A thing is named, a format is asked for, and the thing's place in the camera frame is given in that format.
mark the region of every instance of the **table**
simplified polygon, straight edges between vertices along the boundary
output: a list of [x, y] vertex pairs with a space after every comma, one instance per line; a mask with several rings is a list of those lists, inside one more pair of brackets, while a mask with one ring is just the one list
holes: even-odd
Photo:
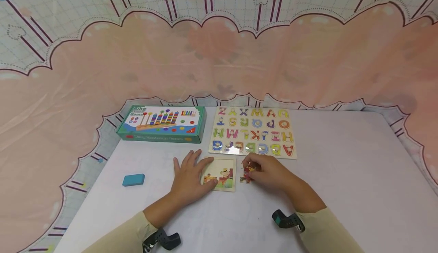
[[[214, 110], [207, 108], [201, 144], [120, 141], [55, 253], [81, 252], [167, 193], [174, 156], [197, 148], [209, 155]], [[316, 190], [365, 252], [435, 252], [438, 198], [381, 115], [290, 115], [298, 160], [281, 162]], [[144, 185], [122, 187], [123, 177], [136, 173], [146, 175]], [[176, 252], [305, 252], [293, 230], [274, 225], [278, 208], [293, 212], [282, 195], [236, 182], [235, 193], [211, 192], [165, 230], [181, 235]]]

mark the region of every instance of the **fabric backdrop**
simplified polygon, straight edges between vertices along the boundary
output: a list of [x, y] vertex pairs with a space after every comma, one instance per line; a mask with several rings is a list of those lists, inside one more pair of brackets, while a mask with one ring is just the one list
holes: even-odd
[[55, 248], [138, 103], [375, 111], [437, 192], [437, 13], [438, 0], [0, 0], [2, 252]]

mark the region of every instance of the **left hand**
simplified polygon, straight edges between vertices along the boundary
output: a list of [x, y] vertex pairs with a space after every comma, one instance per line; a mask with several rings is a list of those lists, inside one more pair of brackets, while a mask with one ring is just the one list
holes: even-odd
[[175, 169], [175, 178], [173, 179], [170, 194], [177, 198], [179, 203], [186, 206], [197, 201], [213, 190], [218, 181], [210, 181], [201, 185], [201, 173], [205, 166], [213, 162], [213, 157], [207, 157], [196, 163], [201, 150], [196, 152], [190, 150], [179, 166], [178, 159], [173, 158], [173, 167]]

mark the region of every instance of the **hand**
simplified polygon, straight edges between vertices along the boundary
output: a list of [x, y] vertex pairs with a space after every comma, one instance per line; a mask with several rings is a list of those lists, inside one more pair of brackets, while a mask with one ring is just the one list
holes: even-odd
[[214, 180], [213, 182], [207, 182], [201, 185], [202, 170], [205, 166], [213, 162], [214, 158], [204, 158], [196, 164], [196, 160], [198, 160], [200, 154], [200, 149], [196, 152], [190, 150], [182, 161], [181, 166], [179, 166], [178, 159], [173, 158], [175, 178], [173, 179], [170, 194], [178, 198], [178, 201], [184, 206], [202, 198], [202, 196], [207, 194], [210, 190], [213, 190], [218, 183], [217, 180]]
[[249, 176], [269, 188], [285, 191], [289, 181], [296, 177], [273, 156], [249, 153], [243, 160], [243, 166], [248, 165], [255, 168], [249, 172]]

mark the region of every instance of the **black wrist strap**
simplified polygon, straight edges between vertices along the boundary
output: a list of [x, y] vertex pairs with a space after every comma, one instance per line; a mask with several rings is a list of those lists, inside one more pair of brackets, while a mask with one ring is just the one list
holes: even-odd
[[172, 250], [178, 245], [181, 244], [181, 238], [179, 237], [178, 233], [173, 233], [172, 235], [168, 236], [164, 229], [160, 228], [157, 232], [150, 235], [147, 239], [143, 242], [143, 252], [151, 252], [152, 248], [156, 244], [160, 244], [164, 249], [166, 250]]
[[275, 224], [277, 224], [280, 228], [296, 227], [300, 231], [300, 233], [303, 233], [304, 230], [306, 230], [306, 227], [296, 213], [293, 213], [291, 216], [286, 217], [286, 215], [281, 210], [277, 209], [273, 213], [272, 217]]

